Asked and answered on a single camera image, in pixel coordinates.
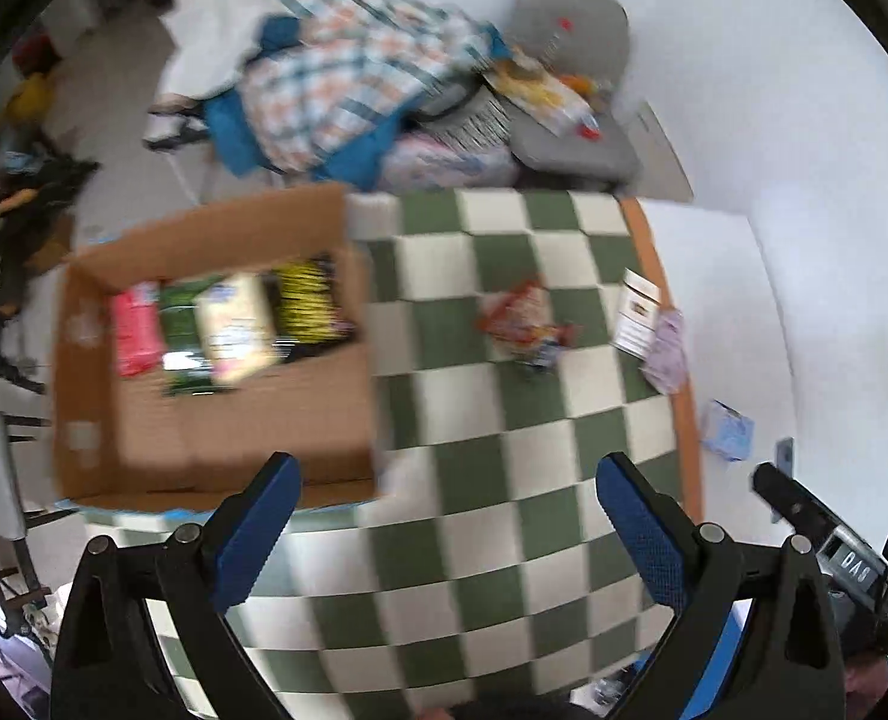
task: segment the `blue small box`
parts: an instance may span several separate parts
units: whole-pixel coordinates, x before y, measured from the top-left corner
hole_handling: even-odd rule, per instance
[[[754,420],[719,400],[704,411],[702,445],[725,460],[747,460],[754,442]]]

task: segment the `plaid blanket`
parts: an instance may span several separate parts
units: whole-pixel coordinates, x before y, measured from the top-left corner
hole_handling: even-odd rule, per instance
[[[303,45],[255,62],[239,84],[263,152],[303,172],[458,69],[484,65],[491,28],[416,0],[280,0]]]

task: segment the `snack package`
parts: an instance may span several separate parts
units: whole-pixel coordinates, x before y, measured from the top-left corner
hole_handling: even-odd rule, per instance
[[[157,317],[167,351],[162,363],[169,378],[167,394],[205,394],[219,387],[212,380],[214,366],[204,353],[197,331],[194,300],[222,276],[175,281],[161,288]]]
[[[351,341],[356,327],[335,297],[334,261],[327,254],[275,268],[265,280],[282,362],[320,354]]]
[[[157,293],[157,284],[143,281],[114,295],[111,309],[121,376],[137,376],[161,362],[164,342],[157,322]]]
[[[274,324],[260,276],[235,274],[204,290],[194,306],[217,386],[236,386],[277,362]]]
[[[505,295],[481,318],[481,330],[518,360],[540,370],[552,367],[577,333],[575,325],[554,324],[548,291],[534,280]]]
[[[486,79],[497,94],[530,114],[554,135],[580,129],[582,125],[596,126],[594,109],[587,100],[550,73],[544,71],[536,77],[520,75],[511,63],[498,62]]]

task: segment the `green and white checkered tablecloth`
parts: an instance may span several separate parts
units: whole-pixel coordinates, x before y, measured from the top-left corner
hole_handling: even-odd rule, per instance
[[[228,613],[247,653],[295,720],[397,720],[630,661],[670,615],[596,502],[596,463],[623,450],[657,490],[680,500],[681,485],[670,402],[608,343],[638,268],[618,202],[488,190],[351,206],[373,261],[380,497],[294,515]],[[582,327],[548,373],[475,327],[489,295],[535,274],[556,319]],[[89,517],[121,545],[180,521]],[[212,715],[166,607],[150,608],[188,706]]]

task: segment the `green package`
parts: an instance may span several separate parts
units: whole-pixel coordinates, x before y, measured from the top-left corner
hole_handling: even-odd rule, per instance
[[[222,389],[212,381],[212,365],[204,353],[194,316],[194,299],[217,284],[222,275],[174,281],[162,287],[157,300],[157,317],[167,351],[168,395],[205,394]]]

